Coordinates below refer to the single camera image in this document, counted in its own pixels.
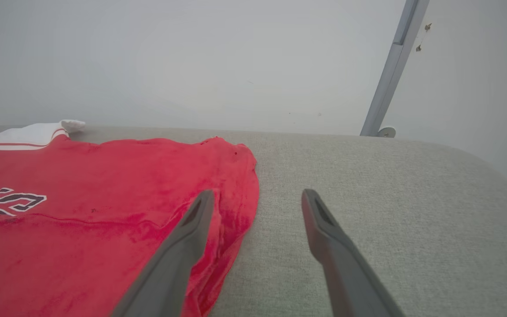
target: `red jersey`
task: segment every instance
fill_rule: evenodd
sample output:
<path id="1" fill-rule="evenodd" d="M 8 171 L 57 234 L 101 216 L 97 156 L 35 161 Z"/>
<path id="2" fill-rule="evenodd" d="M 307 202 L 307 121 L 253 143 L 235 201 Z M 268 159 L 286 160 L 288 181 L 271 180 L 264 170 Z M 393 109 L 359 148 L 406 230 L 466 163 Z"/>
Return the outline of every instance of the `red jersey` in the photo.
<path id="1" fill-rule="evenodd" d="M 206 316 L 254 220 L 255 158 L 222 138 L 72 141 L 79 121 L 0 134 L 0 316 L 107 316 L 195 197 L 213 189 L 184 316 Z"/>

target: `red shirt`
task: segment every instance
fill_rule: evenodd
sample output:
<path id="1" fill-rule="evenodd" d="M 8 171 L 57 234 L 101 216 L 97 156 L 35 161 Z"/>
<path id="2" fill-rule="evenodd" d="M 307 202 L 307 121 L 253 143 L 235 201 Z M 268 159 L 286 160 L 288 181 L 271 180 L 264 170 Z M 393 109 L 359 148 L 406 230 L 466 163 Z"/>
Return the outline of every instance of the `red shirt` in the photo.
<path id="1" fill-rule="evenodd" d="M 36 150 L 25 144 L 0 150 L 0 316 L 109 315 L 195 197 L 213 189 L 183 315 L 209 313 L 257 207 L 246 146 L 222 138 L 98 145 L 67 133 Z"/>

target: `white wall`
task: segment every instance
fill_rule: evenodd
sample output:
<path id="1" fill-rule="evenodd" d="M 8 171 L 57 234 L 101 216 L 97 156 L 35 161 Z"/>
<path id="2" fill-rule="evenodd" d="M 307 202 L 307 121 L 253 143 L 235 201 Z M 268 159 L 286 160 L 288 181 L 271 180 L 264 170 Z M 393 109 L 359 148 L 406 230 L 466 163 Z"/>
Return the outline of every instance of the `white wall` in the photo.
<path id="1" fill-rule="evenodd" d="M 431 0 L 428 23 L 383 126 L 473 153 L 507 177 L 507 1 Z"/>
<path id="2" fill-rule="evenodd" d="M 403 5 L 0 0 L 0 125 L 359 134 Z"/>

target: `red fabric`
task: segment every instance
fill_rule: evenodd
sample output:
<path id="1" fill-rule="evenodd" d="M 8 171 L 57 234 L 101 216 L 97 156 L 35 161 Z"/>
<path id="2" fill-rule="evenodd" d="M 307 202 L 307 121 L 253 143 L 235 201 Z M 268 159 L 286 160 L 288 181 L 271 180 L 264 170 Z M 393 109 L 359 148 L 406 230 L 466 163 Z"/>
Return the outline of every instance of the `red fabric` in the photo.
<path id="1" fill-rule="evenodd" d="M 60 135 L 40 150 L 0 151 L 0 200 L 45 196 L 26 211 L 15 209 L 32 200 L 0 203 L 16 214 L 0 214 L 0 316 L 109 315 L 195 197 L 213 189 L 183 312 L 206 316 L 254 220 L 255 163 L 221 138 L 97 145 Z"/>

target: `gray metal bar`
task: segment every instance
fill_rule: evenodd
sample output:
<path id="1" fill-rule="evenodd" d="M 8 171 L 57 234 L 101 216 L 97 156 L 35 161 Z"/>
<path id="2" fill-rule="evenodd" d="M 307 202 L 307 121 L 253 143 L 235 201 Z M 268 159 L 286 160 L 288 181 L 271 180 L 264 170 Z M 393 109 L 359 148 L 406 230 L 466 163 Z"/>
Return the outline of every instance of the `gray metal bar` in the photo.
<path id="1" fill-rule="evenodd" d="M 214 201 L 211 190 L 195 198 L 110 316 L 181 316 L 191 268 L 205 252 Z"/>
<path id="2" fill-rule="evenodd" d="M 390 52 L 360 135 L 377 136 L 414 45 L 429 0 L 406 0 Z"/>
<path id="3" fill-rule="evenodd" d="M 304 189 L 301 207 L 308 247 L 324 268 L 334 316 L 404 317 L 320 195 Z"/>

